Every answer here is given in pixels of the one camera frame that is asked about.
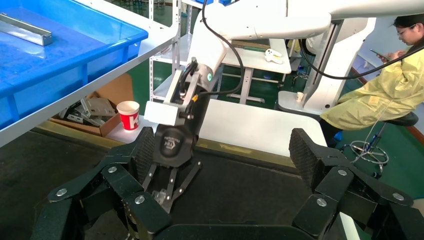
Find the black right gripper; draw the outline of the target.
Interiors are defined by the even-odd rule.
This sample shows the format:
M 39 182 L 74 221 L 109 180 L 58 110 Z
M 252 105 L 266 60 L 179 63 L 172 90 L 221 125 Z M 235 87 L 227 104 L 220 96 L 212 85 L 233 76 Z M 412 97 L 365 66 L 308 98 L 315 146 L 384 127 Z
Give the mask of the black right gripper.
M 201 161 L 196 162 L 181 185 L 174 190 L 179 170 L 176 167 L 192 158 L 211 99 L 206 95 L 198 97 L 196 101 L 191 99 L 187 105 L 183 105 L 184 100 L 188 100 L 189 97 L 193 96 L 190 94 L 181 96 L 180 91 L 176 90 L 171 101 L 152 103 L 152 121 L 158 124 L 154 135 L 154 160 L 173 168 L 166 191 L 153 190 L 151 195 L 161 206 L 164 203 L 164 210 L 168 214 L 174 201 L 185 192 L 203 166 Z M 148 170 L 143 181 L 145 192 L 148 191 L 157 167 L 156 163 L 152 163 Z

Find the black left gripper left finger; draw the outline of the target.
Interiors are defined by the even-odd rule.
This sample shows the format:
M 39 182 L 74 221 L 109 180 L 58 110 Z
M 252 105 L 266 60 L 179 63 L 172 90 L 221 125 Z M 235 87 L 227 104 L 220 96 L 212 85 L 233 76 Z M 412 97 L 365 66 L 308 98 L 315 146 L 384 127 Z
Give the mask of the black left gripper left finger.
M 153 129 L 144 127 L 134 142 L 113 147 L 96 167 L 52 190 L 31 238 L 82 240 L 85 230 L 109 211 L 115 212 L 132 238 L 154 238 L 172 220 L 143 188 L 153 151 Z

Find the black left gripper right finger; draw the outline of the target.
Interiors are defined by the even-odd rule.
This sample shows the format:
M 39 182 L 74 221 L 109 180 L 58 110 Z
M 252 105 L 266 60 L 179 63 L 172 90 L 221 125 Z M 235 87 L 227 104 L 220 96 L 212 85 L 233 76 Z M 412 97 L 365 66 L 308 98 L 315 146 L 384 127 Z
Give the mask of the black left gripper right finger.
M 320 240 L 343 213 L 374 240 L 423 239 L 423 215 L 406 193 L 361 172 L 339 150 L 314 143 L 302 128 L 291 131 L 289 153 L 312 192 L 294 227 Z

